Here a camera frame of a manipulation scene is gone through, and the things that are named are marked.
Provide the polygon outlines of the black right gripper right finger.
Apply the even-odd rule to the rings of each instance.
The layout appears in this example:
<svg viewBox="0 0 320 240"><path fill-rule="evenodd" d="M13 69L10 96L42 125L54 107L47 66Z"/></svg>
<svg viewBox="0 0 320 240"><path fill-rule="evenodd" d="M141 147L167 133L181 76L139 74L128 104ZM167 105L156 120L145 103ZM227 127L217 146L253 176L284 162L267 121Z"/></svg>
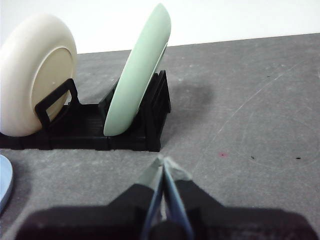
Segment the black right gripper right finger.
<svg viewBox="0 0 320 240"><path fill-rule="evenodd" d="M163 160L171 217L192 240L314 240L298 213L279 208L225 206L200 188L172 158Z"/></svg>

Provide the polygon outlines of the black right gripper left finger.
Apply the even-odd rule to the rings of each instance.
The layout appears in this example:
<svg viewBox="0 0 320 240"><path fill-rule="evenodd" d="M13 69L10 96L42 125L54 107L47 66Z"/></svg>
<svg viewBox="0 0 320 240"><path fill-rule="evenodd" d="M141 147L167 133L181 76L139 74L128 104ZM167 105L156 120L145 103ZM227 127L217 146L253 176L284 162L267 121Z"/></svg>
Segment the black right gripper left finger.
<svg viewBox="0 0 320 240"><path fill-rule="evenodd" d="M55 206L30 214L17 240L137 240L161 179L158 155L138 180L107 205Z"/></svg>

